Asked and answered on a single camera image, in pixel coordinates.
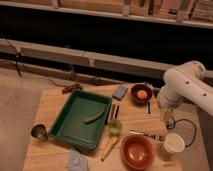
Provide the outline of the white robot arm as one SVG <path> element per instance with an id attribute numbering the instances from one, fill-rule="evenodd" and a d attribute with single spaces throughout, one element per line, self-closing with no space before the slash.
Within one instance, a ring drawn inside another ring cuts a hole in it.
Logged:
<path id="1" fill-rule="evenodd" d="M 186 98 L 213 117 L 213 87 L 203 82 L 206 68 L 199 61 L 189 61 L 168 69 L 156 101 L 161 111 L 161 120 L 168 122 L 174 110 Z"/>

